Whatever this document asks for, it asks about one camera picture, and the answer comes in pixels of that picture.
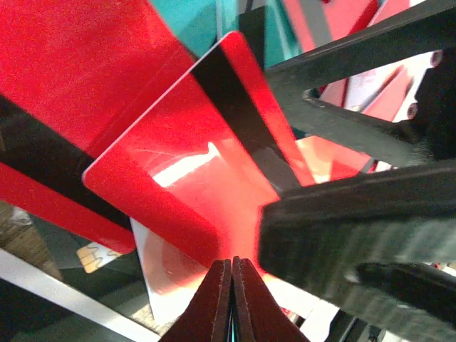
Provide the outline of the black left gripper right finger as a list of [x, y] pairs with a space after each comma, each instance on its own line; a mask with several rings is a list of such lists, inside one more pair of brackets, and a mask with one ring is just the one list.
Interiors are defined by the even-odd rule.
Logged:
[[236, 341], [307, 341], [285, 315], [254, 265], [235, 257], [232, 263], [232, 311]]

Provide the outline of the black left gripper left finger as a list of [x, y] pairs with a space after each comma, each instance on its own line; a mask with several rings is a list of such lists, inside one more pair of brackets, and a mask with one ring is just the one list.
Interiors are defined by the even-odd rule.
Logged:
[[231, 313], [232, 263], [214, 261], [184, 313], [161, 341], [226, 341]]

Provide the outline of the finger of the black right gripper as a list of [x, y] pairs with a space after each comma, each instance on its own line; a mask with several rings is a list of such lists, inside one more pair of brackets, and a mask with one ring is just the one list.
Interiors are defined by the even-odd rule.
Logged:
[[396, 167], [430, 164], [428, 139], [412, 123], [345, 110], [307, 92], [405, 58], [455, 46], [455, 7], [414, 6], [351, 36], [266, 70], [287, 120], [306, 133]]
[[261, 268], [409, 341], [455, 339], [455, 163], [302, 187], [263, 208]]

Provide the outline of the red striped card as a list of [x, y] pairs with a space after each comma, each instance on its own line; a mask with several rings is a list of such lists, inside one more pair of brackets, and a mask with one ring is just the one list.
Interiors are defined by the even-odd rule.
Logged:
[[228, 33], [84, 171], [204, 266], [257, 255], [261, 209], [314, 179], [245, 37]]

